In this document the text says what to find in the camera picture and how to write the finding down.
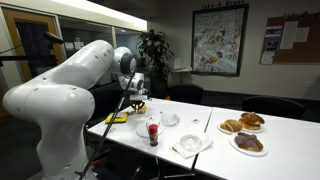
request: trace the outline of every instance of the red can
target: red can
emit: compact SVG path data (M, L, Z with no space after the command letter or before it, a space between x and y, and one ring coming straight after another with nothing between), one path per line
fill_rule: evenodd
M151 124L149 126L150 146L158 145L158 125Z

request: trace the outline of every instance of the light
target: light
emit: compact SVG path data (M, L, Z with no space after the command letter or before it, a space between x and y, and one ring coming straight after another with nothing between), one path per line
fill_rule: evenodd
M147 28L147 21L143 19L136 18L134 16L130 16L128 14L92 3L86 0L51 0L57 3L65 4L68 6L73 6L79 9L83 9L86 11L91 11L99 14L103 14L105 16L113 17L122 21L126 21L129 23L137 24L138 26Z

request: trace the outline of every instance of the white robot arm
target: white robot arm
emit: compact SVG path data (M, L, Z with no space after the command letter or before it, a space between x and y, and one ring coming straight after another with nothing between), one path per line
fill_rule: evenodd
M7 112L18 119L36 122L41 128L37 152L43 179L79 178L75 171L81 172L88 162L82 127L95 108L87 89L106 71L125 77L132 75L135 68L136 60L130 50L113 50L109 43L97 40L61 65L5 94L3 105ZM132 83L132 90L143 87L143 80L142 84L139 80ZM86 179L96 179L91 170Z

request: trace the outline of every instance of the napkin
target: napkin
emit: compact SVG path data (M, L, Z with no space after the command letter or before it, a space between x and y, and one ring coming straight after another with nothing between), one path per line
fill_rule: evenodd
M197 136L198 138L200 138L201 142L202 142L202 146L198 151L194 151L194 152L190 152L185 150L181 145L180 145L180 139L183 137L181 136L181 138L178 139L178 142L173 145L172 147L178 151L178 153L180 155L182 155L184 158L190 158L192 156L195 156L196 154L198 154L199 152L207 149L208 147L210 147L213 144L213 140L212 137L209 136L208 134L191 134L193 136Z

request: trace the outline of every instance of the pastry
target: pastry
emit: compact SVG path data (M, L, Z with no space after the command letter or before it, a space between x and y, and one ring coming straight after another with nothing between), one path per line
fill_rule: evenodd
M243 132L238 132L238 136L234 138L234 141L239 148L248 151L260 152L263 149L263 145L257 139L256 135L249 135Z
M230 132L238 132L242 129L242 124L237 120L228 119L220 127Z
M240 118L239 122L242 124L243 128L248 130L259 130L260 125L252 125L243 120L243 118Z
M251 124L251 125L264 124L264 120L255 112L242 113L241 118L244 122Z

